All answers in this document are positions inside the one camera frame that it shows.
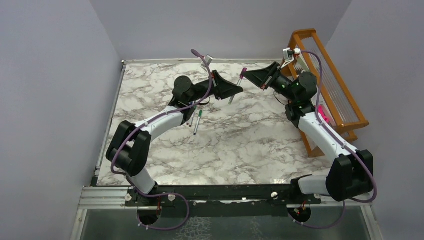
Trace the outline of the silver pen green tip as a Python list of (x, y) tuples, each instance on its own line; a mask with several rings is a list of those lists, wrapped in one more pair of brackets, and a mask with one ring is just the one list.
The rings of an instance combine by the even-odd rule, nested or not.
[(194, 127), (194, 132), (193, 132), (193, 135), (194, 135), (194, 136), (196, 136), (196, 135), (197, 135), (197, 133), (198, 133), (198, 129), (199, 129), (199, 126), (200, 126), (201, 118), (202, 118), (202, 117), (198, 117), (198, 116), (197, 116), (196, 124), (195, 124), (195, 127)]

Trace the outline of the pink item in rack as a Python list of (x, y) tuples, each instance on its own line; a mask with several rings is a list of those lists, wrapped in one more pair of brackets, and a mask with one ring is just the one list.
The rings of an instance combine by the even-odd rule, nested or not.
[(324, 104), (320, 104), (318, 106), (318, 113), (321, 115), (322, 119), (327, 123), (331, 123), (331, 115), (330, 112), (327, 110), (326, 106)]

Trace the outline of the pink pen cap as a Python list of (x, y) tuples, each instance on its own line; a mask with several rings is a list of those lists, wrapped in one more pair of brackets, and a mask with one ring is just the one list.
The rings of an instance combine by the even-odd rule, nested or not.
[(247, 71), (247, 68), (244, 67), (239, 75), (239, 80), (242, 81), (244, 78), (244, 73)]

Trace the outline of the orange wooden rack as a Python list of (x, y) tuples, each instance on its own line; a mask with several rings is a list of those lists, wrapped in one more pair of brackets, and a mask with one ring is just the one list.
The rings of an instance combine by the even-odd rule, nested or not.
[(354, 130), (365, 128), (369, 121), (365, 118), (345, 84), (342, 76), (327, 53), (324, 44), (313, 28), (295, 30), (288, 43), (291, 49), (299, 48), (313, 52), (321, 60), (311, 54), (304, 53), (302, 60), (294, 61), (284, 67), (282, 73), (295, 79), (302, 71), (311, 70), (316, 76), (322, 71), (322, 89), (320, 91), (320, 112), (328, 119), (328, 123), (346, 141), (352, 143), (358, 139)]

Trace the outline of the silver pen red tip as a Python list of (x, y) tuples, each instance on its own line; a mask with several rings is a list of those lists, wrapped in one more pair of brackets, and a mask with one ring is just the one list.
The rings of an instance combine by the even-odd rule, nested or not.
[(195, 120), (195, 117), (196, 117), (196, 114), (197, 114), (197, 111), (198, 111), (196, 106), (193, 109), (194, 109), (194, 111), (193, 111), (192, 117), (191, 117), (190, 122), (189, 122), (189, 127), (190, 128), (194, 124), (194, 120)]

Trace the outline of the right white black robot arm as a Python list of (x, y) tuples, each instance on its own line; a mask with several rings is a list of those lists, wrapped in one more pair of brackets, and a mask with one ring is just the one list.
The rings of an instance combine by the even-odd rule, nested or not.
[(289, 103), (286, 118), (305, 133), (331, 163), (327, 175), (307, 175), (291, 181), (298, 194), (330, 196), (341, 202), (375, 191), (374, 158), (368, 150), (358, 150), (345, 141), (316, 112), (311, 99), (317, 94), (317, 78), (311, 72), (301, 73), (294, 81), (282, 75), (280, 65), (242, 72), (242, 76), (262, 90), (272, 88)]

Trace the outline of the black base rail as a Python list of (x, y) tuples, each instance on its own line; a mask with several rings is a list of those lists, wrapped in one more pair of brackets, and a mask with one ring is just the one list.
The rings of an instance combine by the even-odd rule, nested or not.
[(128, 189), (124, 200), (142, 216), (164, 218), (287, 217), (289, 209), (321, 204), (290, 184), (159, 185), (149, 197)]

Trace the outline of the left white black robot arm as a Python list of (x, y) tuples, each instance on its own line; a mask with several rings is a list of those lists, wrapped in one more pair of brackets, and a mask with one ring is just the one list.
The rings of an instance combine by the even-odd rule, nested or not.
[(131, 123), (122, 121), (115, 131), (105, 157), (112, 166), (123, 170), (130, 182), (141, 193), (150, 195), (157, 183), (146, 169), (150, 145), (165, 132), (186, 123), (195, 112), (195, 103), (214, 96), (224, 100), (243, 92), (243, 88), (222, 78), (217, 71), (211, 79), (193, 84), (185, 75), (174, 81), (173, 97), (158, 114)]

